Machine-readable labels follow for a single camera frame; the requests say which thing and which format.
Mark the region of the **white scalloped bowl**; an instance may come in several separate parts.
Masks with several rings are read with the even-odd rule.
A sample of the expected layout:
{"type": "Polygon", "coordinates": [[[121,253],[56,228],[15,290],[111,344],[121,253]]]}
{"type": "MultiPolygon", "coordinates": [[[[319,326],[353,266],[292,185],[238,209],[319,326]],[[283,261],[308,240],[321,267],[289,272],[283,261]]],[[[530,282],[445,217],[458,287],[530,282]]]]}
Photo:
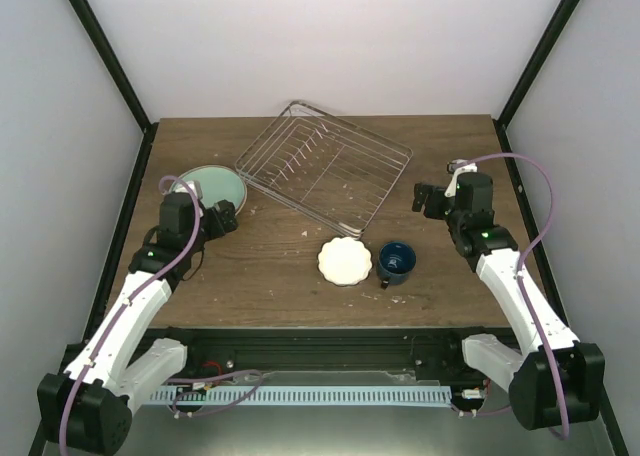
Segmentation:
{"type": "Polygon", "coordinates": [[[335,237],[323,244],[317,266],[324,279],[336,286],[355,286],[364,281],[373,267],[370,251],[359,240],[335,237]]]}

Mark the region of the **metal wire dish rack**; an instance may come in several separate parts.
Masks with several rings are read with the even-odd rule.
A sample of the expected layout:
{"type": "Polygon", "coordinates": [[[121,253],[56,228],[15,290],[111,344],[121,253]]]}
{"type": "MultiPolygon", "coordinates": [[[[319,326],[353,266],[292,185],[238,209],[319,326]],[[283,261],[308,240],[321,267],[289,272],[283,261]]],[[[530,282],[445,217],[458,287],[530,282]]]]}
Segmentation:
{"type": "Polygon", "coordinates": [[[289,103],[235,162],[249,186],[359,239],[413,153],[304,101],[289,103]]]}

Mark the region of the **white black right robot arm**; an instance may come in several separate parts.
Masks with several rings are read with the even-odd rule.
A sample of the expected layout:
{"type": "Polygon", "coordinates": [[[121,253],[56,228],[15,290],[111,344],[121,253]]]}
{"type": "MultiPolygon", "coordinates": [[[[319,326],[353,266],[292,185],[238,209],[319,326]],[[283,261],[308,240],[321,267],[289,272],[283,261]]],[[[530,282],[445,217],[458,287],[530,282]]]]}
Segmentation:
{"type": "Polygon", "coordinates": [[[511,349],[490,334],[469,336],[445,352],[447,372],[458,379],[483,373],[507,392],[514,416],[528,430],[595,420],[604,355],[560,319],[511,233],[496,224],[492,178],[463,171],[446,187],[417,183],[412,209],[446,223],[456,251],[492,293],[518,343],[511,349]]]}

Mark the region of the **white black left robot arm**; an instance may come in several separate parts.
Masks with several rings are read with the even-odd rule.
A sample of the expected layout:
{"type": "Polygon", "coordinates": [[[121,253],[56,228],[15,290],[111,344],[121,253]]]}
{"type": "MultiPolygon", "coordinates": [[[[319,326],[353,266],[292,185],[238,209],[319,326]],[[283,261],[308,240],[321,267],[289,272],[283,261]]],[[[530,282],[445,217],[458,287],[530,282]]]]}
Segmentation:
{"type": "Polygon", "coordinates": [[[164,196],[159,221],[134,253],[121,292],[76,358],[37,388],[43,431],[61,451],[70,448],[114,455],[139,408],[170,376],[196,378],[203,353],[160,338],[133,356],[149,324],[190,271],[207,242],[238,227],[227,200],[205,206],[185,191],[164,196]]]}

